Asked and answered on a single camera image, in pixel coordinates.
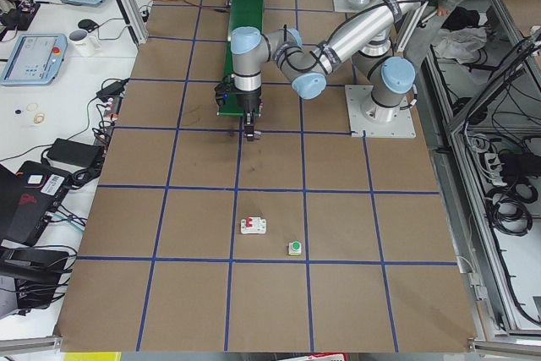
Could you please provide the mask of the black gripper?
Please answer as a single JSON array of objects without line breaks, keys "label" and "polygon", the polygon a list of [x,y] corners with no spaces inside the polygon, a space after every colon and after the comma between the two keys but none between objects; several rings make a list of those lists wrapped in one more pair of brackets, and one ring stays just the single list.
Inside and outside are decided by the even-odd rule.
[{"label": "black gripper", "polygon": [[243,115],[243,133],[247,141],[259,140],[261,132],[254,131],[254,117],[260,115],[261,89],[237,90],[236,100]]}]

